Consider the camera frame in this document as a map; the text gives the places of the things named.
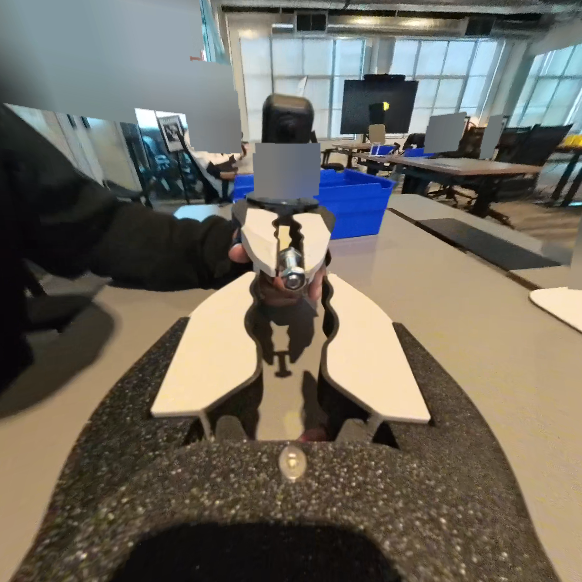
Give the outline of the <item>person's left hand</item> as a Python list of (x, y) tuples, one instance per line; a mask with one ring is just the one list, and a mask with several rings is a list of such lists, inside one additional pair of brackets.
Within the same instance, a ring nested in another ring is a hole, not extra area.
[[(243, 244), (239, 240), (239, 232), (236, 231), (233, 235), (232, 245), (228, 252), (229, 259), (237, 264), (252, 263), (251, 258), (247, 254)], [(309, 303), (316, 307), (316, 303), (321, 299), (323, 292), (323, 282), (326, 275), (326, 267), (331, 260), (331, 254), (328, 252), (324, 259), (324, 263), (315, 273), (313, 279), (308, 287), (300, 291), (289, 290), (284, 286), (280, 277), (270, 278), (266, 274), (261, 274), (259, 277), (259, 291), (258, 294), (264, 305), (270, 307), (290, 307), (301, 300), (308, 300)]]

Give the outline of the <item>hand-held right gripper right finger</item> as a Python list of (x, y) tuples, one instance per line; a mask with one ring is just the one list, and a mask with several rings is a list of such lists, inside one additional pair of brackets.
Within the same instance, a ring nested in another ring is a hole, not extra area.
[(352, 402), (384, 421), (428, 424), (431, 414), (392, 319), (338, 275), (327, 276), (323, 375)]

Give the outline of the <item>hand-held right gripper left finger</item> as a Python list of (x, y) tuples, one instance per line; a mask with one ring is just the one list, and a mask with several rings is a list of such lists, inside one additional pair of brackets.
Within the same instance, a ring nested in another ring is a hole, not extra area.
[(255, 273), (245, 273), (191, 312), (152, 404), (153, 417), (199, 416), (257, 376), (257, 344), (246, 321), (255, 281)]

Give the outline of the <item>person's left forearm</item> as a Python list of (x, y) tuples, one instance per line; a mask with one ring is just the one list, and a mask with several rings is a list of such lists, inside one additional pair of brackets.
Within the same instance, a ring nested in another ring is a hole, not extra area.
[(234, 225), (177, 219), (119, 200), (1, 105), (1, 262), (64, 278), (85, 272), (138, 289), (215, 289), (251, 265), (232, 260)]

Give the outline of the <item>wooden desk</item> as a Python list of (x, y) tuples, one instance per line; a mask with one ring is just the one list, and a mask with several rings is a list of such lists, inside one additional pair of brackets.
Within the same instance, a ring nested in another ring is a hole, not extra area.
[(509, 219), (491, 209), (502, 182), (514, 176), (537, 176), (542, 171), (541, 166), (473, 158), (387, 156), (386, 160), (421, 183), (436, 183), (449, 190), (455, 186), (473, 190), (476, 196), (469, 214), (482, 219), (491, 217), (504, 224), (508, 224)]

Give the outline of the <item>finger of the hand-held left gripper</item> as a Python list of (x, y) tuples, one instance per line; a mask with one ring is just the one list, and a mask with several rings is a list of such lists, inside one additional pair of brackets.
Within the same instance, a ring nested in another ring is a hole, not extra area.
[(277, 275), (279, 215), (264, 208), (247, 208), (241, 228), (243, 248), (255, 272)]
[(313, 280), (325, 263), (334, 229), (334, 215), (326, 208), (315, 208), (296, 214), (296, 223), (299, 225), (303, 269), (307, 280)]

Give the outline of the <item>blue plastic storage bin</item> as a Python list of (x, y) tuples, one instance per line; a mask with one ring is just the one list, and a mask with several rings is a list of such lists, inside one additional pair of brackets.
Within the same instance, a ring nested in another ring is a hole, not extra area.
[(260, 171), (243, 196), (235, 186), (232, 218), (243, 226), (254, 209), (275, 216), (260, 218), (259, 224), (293, 224), (306, 238), (315, 238), (309, 235), (313, 230), (327, 240), (377, 235), (394, 185), (390, 179), (348, 169)]

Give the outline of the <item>black monitor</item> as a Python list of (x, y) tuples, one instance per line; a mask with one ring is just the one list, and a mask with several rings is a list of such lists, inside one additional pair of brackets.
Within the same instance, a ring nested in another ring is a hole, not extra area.
[(383, 125), (386, 134), (408, 133), (418, 85), (413, 80), (346, 80), (341, 134), (367, 134), (370, 125)]

